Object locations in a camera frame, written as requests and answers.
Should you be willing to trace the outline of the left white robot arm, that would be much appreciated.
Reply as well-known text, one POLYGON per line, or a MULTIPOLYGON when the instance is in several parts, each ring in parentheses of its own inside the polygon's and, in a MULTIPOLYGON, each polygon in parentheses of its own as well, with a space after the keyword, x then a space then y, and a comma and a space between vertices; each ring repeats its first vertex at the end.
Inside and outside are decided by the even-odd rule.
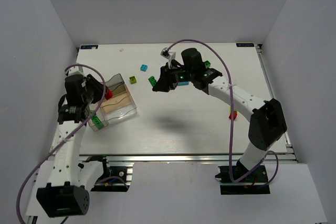
POLYGON ((90 116, 90 105, 101 102, 108 88, 92 75, 69 74, 66 95, 58 108, 58 136, 52 171, 36 199, 48 217, 83 216, 89 210, 89 192, 103 175, 100 161, 79 163, 83 134, 90 116))

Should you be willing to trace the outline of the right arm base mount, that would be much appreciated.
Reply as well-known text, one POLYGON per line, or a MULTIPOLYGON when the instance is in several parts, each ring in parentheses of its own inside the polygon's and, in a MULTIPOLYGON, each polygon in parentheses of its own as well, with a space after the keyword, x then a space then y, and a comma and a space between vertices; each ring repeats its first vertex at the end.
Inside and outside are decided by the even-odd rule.
POLYGON ((219 166, 215 179, 220 183, 221 195, 269 195, 268 175, 264 165, 259 166, 254 172, 233 183, 229 177, 229 166, 219 166))

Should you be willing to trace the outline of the long green lego brick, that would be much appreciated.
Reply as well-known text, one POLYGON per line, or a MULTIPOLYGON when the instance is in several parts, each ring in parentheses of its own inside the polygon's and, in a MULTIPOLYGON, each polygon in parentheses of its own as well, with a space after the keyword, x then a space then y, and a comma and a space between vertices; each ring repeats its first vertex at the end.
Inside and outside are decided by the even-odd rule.
POLYGON ((101 129, 104 127, 104 124, 100 121, 100 119, 96 115, 93 116, 91 120, 97 129, 101 129))

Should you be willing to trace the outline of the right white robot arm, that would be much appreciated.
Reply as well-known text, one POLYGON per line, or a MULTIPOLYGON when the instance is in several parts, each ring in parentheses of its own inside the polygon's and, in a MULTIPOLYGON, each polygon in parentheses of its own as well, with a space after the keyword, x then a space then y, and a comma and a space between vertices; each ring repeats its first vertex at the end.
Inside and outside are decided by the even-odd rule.
POLYGON ((214 68, 206 67, 201 53, 195 48, 182 51, 183 63, 175 60, 175 54, 164 48, 161 56, 168 62, 160 68, 160 77, 152 90, 169 92, 181 82, 191 82, 204 93, 233 105, 248 122, 249 144, 236 163, 237 178, 253 170, 264 159, 267 151, 287 131, 281 104, 276 99, 269 101, 255 97, 243 89, 229 84, 226 77, 214 68))

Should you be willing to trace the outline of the dark green square lego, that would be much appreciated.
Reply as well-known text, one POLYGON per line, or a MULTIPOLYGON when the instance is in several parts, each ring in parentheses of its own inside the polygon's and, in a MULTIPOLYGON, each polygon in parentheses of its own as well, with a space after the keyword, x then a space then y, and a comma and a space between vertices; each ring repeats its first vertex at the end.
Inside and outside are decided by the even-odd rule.
POLYGON ((204 63, 206 68, 209 68, 211 66, 211 63, 209 61, 205 61, 204 63))

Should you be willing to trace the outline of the lime lego brick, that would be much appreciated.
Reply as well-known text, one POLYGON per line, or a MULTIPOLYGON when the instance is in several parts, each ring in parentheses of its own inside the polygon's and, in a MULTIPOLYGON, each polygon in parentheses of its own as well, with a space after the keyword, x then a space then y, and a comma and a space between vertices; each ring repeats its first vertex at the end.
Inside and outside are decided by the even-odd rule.
POLYGON ((135 76, 131 76, 131 77, 129 78, 129 81, 130 81, 131 84, 135 84, 135 83, 137 83, 137 80, 136 80, 136 77, 135 77, 135 76))

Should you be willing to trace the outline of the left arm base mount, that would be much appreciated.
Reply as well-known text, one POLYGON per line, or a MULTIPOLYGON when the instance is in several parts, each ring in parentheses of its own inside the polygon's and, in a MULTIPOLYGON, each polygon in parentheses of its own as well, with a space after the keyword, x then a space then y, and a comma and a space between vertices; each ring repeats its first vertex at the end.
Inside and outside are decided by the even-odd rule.
POLYGON ((91 192, 126 193, 128 191, 131 183, 130 167, 112 164, 104 155, 89 156, 81 162, 84 165, 99 162, 102 166, 103 174, 97 179, 91 192))

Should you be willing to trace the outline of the small green lego front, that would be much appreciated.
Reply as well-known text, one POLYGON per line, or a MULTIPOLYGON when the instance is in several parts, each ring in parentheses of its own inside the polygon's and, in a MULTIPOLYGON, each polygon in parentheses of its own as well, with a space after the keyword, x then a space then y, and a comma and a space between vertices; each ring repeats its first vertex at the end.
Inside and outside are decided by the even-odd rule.
POLYGON ((154 87, 156 85, 156 79, 155 79, 154 76, 150 76, 148 78, 148 81, 149 81, 149 83, 151 84, 152 87, 154 87))

